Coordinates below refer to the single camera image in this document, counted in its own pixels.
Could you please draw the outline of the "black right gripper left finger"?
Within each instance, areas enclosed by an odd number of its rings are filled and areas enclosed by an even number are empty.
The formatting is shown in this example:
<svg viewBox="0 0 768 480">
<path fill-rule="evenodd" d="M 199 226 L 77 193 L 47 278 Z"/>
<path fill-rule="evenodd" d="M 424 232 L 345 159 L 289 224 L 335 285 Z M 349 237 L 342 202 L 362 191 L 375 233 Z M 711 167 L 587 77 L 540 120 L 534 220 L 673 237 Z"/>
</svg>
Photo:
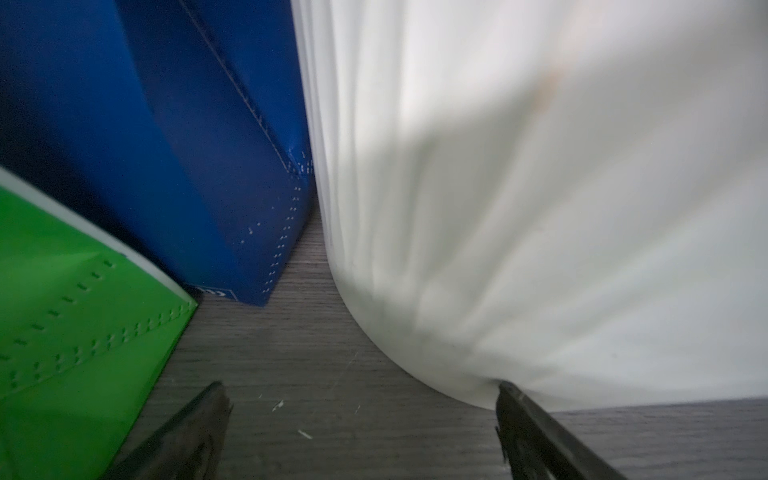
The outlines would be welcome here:
<svg viewBox="0 0 768 480">
<path fill-rule="evenodd" d="M 232 409 L 224 385 L 211 383 L 102 477 L 214 479 Z"/>
</svg>

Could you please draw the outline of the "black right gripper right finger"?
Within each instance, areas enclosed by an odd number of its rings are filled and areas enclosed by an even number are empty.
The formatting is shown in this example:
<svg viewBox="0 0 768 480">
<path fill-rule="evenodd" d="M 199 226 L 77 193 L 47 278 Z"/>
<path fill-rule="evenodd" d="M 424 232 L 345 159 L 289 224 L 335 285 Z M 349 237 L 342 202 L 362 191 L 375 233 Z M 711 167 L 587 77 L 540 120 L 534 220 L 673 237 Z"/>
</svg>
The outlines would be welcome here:
<svg viewBox="0 0 768 480">
<path fill-rule="evenodd" d="M 513 383 L 499 384 L 495 412 L 497 436 L 514 479 L 624 477 Z"/>
</svg>

